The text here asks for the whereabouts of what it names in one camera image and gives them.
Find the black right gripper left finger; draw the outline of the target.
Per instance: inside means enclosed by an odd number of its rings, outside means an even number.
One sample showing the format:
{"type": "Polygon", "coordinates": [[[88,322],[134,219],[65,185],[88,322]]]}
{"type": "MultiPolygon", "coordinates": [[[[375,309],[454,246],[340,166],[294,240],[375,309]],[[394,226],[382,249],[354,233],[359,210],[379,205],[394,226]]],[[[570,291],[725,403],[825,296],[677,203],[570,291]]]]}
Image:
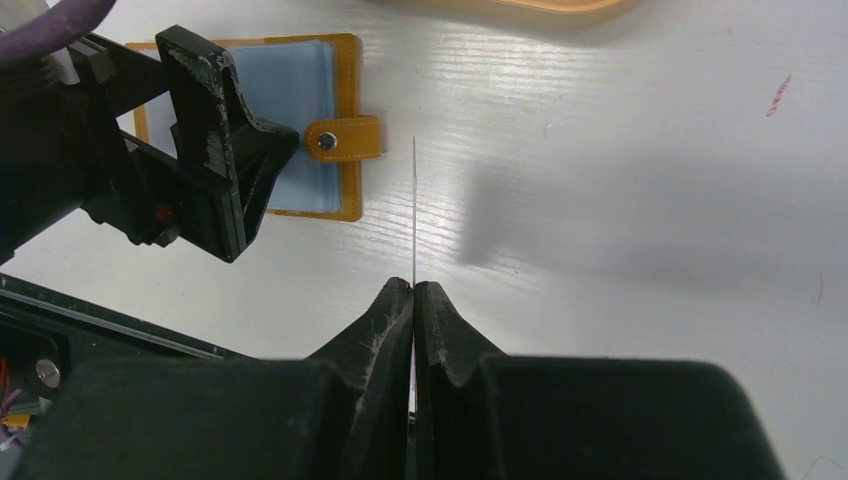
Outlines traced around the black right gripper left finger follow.
{"type": "Polygon", "coordinates": [[[17,479],[401,479],[412,290],[301,360],[99,355],[65,374],[17,479]]]}

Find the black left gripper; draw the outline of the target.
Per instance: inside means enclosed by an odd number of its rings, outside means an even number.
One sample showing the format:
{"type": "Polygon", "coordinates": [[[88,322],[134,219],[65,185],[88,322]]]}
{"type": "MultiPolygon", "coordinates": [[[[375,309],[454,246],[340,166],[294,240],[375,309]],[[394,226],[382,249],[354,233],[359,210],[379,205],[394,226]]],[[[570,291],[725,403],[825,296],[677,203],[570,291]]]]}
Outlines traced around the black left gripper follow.
{"type": "Polygon", "coordinates": [[[298,133],[250,111],[223,47],[181,26],[155,41],[162,66],[101,36],[74,42],[74,85],[45,58],[2,67],[3,262],[77,209],[135,245],[183,239],[227,263],[255,240],[298,133]],[[175,154],[118,124],[165,79],[175,154]]]}

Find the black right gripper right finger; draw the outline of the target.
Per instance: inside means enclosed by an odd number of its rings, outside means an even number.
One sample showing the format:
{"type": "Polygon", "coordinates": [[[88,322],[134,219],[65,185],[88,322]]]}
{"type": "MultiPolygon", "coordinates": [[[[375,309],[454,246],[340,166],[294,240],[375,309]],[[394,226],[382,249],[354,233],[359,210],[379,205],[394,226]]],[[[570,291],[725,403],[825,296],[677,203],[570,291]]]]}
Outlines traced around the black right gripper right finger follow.
{"type": "Polygon", "coordinates": [[[780,479],[741,386],[705,362],[510,356],[414,290],[421,479],[780,479]]]}

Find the yellow leather card holder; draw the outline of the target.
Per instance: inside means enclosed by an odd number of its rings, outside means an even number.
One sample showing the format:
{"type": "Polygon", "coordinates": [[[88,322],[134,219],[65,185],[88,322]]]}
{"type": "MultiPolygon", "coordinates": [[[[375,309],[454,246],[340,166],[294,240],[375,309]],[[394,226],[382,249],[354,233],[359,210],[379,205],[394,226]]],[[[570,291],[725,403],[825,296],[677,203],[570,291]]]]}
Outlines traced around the yellow leather card holder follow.
{"type": "Polygon", "coordinates": [[[362,42],[352,33],[221,40],[249,110],[293,128],[294,156],[266,213],[356,222],[365,160],[381,156],[381,121],[360,111],[362,42]]]}

